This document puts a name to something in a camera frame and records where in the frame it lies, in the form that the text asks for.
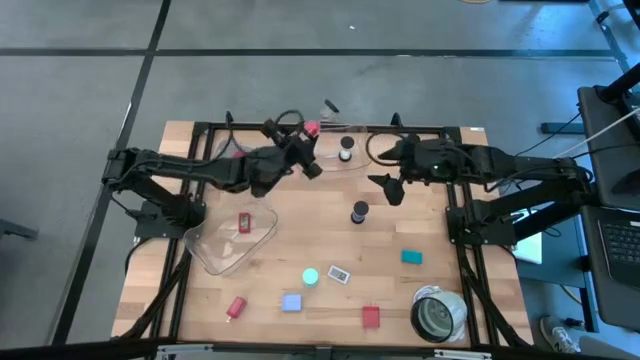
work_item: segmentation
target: teal block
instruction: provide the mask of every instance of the teal block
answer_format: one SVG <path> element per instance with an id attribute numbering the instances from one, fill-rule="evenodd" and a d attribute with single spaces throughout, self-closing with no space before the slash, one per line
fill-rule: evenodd
<path id="1" fill-rule="evenodd" d="M 410 264 L 422 264 L 422 253 L 420 251 L 402 249 L 402 262 Z"/>

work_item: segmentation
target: blue cube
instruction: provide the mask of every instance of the blue cube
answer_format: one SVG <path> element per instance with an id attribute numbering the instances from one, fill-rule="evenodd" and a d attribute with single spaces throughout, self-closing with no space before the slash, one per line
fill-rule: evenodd
<path id="1" fill-rule="evenodd" d="M 402 249 L 402 262 L 410 264 L 422 264 L 422 253 L 419 251 Z"/>
<path id="2" fill-rule="evenodd" d="M 284 312 L 302 311 L 302 295 L 285 294 L 282 297 L 282 311 Z"/>

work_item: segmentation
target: floor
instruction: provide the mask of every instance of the floor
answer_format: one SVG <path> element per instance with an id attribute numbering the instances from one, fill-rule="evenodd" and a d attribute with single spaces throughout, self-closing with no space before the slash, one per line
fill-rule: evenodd
<path id="1" fill-rule="evenodd" d="M 543 138 L 540 122 L 577 113 L 578 87 L 607 84 L 640 61 L 628 14 L 613 13 L 603 31 L 593 8 L 614 2 L 592 1 L 182 0 L 159 37 L 162 0 L 0 2 L 0 218 L 40 231 L 35 242 L 0 242 L 0 347 L 48 342 L 130 103 L 128 146 L 140 148 L 157 148 L 167 120 L 221 121 L 230 110 L 256 122 L 291 107 L 313 117 L 328 98 L 351 123 L 386 124 L 398 111 L 406 124 L 482 126 L 491 144 L 515 153 Z M 156 46 L 261 51 L 145 62 Z M 89 48 L 101 50 L 74 50 Z M 391 56 L 401 49 L 421 56 Z M 531 154 L 581 139 L 557 136 Z M 108 338 L 133 227 L 108 209 L 70 342 Z M 522 286 L 535 336 L 540 314 L 580 316 L 559 287 Z M 640 354 L 640 335 L 601 327 L 593 336 Z"/>

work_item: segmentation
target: wooden table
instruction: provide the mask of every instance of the wooden table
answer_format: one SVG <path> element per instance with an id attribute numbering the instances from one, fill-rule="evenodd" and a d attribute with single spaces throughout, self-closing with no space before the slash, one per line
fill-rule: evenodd
<path id="1" fill-rule="evenodd" d="M 193 124 L 167 122 L 159 151 L 186 157 Z M 466 143 L 486 144 L 484 130 L 480 128 L 461 128 L 461 132 Z M 227 135 L 226 131 L 216 132 L 214 149 Z M 243 145 L 269 144 L 257 131 L 234 131 L 234 135 Z M 327 134 L 321 134 L 323 137 L 329 140 L 324 144 L 335 144 L 339 149 L 339 141 L 329 139 Z M 371 143 L 372 153 L 380 153 L 396 140 L 393 135 L 376 137 Z M 367 174 L 387 172 L 394 175 L 397 168 L 371 163 L 366 169 Z M 156 180 L 170 191 L 179 191 L 179 180 Z M 213 196 L 211 189 L 205 191 L 205 201 Z M 424 285 L 462 292 L 455 248 L 447 236 L 446 188 L 438 184 L 413 184 L 405 185 L 405 191 L 402 205 L 392 207 L 381 188 L 364 174 L 334 181 L 309 181 L 298 173 L 284 178 L 269 194 L 278 214 L 278 232 L 250 260 L 230 276 L 209 275 L 197 261 L 192 263 L 179 339 L 435 346 L 414 332 L 409 313 L 415 291 Z M 472 192 L 476 199 L 495 196 L 484 193 L 479 186 L 472 186 Z M 370 208 L 361 225 L 353 224 L 349 218 L 358 200 L 365 200 Z M 131 259 L 113 335 L 128 330 L 155 296 L 167 243 L 166 239 L 153 239 Z M 423 264 L 402 263 L 403 248 L 421 251 Z M 483 250 L 493 300 L 520 336 L 532 342 L 512 256 L 499 247 L 486 246 Z M 471 252 L 468 257 L 473 260 Z M 332 264 L 351 272 L 347 285 L 326 276 Z M 313 289 L 302 284 L 302 272 L 308 267 L 318 269 L 321 275 Z M 302 294 L 302 312 L 280 311 L 285 293 Z M 227 323 L 225 312 L 236 296 L 246 298 L 248 305 L 239 319 Z M 161 334 L 168 333 L 172 304 L 170 298 Z M 362 328 L 364 305 L 380 307 L 379 329 Z M 479 332 L 483 342 L 487 342 L 481 309 L 476 299 Z M 468 336 L 464 341 L 447 345 L 467 347 Z"/>

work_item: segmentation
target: shoe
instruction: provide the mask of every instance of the shoe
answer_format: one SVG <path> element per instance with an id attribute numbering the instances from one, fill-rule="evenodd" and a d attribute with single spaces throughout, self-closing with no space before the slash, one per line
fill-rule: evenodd
<path id="1" fill-rule="evenodd" d="M 553 351 L 575 354 L 580 352 L 580 347 L 571 340 L 567 330 L 555 316 L 543 316 L 540 318 L 540 332 L 542 337 L 551 345 Z"/>

